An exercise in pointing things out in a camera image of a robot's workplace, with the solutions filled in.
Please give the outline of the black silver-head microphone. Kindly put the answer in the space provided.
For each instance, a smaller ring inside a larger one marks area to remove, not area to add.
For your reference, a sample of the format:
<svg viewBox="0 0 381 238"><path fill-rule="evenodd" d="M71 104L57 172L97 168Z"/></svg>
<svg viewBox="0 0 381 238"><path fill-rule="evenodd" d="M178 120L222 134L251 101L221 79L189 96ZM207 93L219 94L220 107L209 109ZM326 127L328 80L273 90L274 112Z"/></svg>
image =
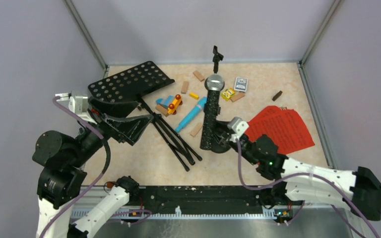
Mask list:
<svg viewBox="0 0 381 238"><path fill-rule="evenodd" d="M214 73L205 81L207 89L206 103L204 106L204 120L200 141L200 149L211 150L214 140L216 117L218 115L219 97L225 86L221 75Z"/></svg>

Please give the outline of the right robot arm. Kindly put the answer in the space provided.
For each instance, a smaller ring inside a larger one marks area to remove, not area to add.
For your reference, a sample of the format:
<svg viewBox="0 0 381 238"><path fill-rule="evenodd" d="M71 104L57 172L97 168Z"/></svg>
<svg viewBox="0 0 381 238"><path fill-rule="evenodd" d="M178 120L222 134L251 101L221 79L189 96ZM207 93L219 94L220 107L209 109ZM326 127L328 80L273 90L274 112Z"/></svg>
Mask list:
<svg viewBox="0 0 381 238"><path fill-rule="evenodd" d="M240 118L217 121L212 129L212 151L233 149L240 159L256 165L256 172L273 182L267 191L274 203L326 203L369 221L381 220L381 182L370 169L336 170L301 162L280 154L265 134L250 141L245 134L248 129Z"/></svg>

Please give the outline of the red sheet music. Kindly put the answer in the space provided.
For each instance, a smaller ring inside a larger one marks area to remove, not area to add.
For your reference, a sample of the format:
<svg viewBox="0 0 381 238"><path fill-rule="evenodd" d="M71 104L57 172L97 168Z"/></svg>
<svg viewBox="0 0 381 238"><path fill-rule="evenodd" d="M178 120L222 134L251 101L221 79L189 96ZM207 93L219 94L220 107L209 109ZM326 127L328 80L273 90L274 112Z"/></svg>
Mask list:
<svg viewBox="0 0 381 238"><path fill-rule="evenodd" d="M307 126L295 110L267 106L248 125L245 134L251 142L265 134L278 146L280 154L291 154L315 145Z"/></svg>

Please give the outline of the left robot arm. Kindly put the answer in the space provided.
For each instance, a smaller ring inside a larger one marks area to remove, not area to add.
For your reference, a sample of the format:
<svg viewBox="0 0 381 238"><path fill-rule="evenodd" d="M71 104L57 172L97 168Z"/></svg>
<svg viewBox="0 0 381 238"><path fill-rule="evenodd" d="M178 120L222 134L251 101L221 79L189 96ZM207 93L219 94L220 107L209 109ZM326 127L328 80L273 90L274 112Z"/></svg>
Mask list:
<svg viewBox="0 0 381 238"><path fill-rule="evenodd" d="M143 191L130 176L112 183L108 194L82 218L72 222L71 215L77 203L107 172L112 153L109 139L134 145L153 120L151 115L131 117L137 102L109 104L108 111L99 111L100 103L92 98L55 95L54 104L72 116L81 129L77 137L55 130L39 136L33 161L43 167L38 179L39 238L92 238L114 217L122 216L125 205L140 205L130 213L148 218L150 211L143 208ZM102 171L85 189L82 183L87 173L85 163L99 150L106 153Z"/></svg>

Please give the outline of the blue toy microphone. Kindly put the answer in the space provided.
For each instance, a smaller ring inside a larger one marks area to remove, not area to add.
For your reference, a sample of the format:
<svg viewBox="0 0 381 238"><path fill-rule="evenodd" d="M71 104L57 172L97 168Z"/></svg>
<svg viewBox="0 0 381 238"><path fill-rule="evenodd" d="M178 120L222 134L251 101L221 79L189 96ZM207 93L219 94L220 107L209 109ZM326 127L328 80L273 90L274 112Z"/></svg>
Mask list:
<svg viewBox="0 0 381 238"><path fill-rule="evenodd" d="M180 121L178 126L175 128L175 132L179 133L183 128L185 128L200 112L204 110L207 98L203 97L198 101L195 107Z"/></svg>

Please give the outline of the black music stand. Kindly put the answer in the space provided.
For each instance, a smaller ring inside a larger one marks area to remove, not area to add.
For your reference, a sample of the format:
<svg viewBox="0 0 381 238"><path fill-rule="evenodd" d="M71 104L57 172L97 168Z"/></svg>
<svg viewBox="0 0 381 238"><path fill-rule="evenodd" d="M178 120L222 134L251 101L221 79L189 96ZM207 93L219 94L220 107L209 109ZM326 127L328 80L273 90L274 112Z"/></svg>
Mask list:
<svg viewBox="0 0 381 238"><path fill-rule="evenodd" d="M144 100L144 96L174 82L174 79L167 76L154 62L146 61L93 82L88 85L88 90L91 97L103 102L137 101L139 105L126 118L140 115L154 116L154 120L150 124L154 125L185 171L188 172L189 166L193 166L196 160L202 161L202 157L175 132L161 114L153 111ZM89 112L93 119L103 120L107 116L106 114L99 114L92 107Z"/></svg>

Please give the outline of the black round-base microphone stand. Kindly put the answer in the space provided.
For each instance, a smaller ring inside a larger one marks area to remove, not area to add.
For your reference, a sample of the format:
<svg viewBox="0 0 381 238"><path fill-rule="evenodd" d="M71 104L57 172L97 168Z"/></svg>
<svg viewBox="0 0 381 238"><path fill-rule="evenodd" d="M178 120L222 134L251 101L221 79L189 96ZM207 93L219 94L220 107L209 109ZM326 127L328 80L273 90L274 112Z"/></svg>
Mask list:
<svg viewBox="0 0 381 238"><path fill-rule="evenodd" d="M219 71L219 63L224 59L224 56L218 52L218 47L216 45L213 46L213 58L212 58L212 62L213 62L213 72L208 76L206 77L205 81L208 80L208 78L210 78L211 76L220 76L218 74L218 71Z"/></svg>

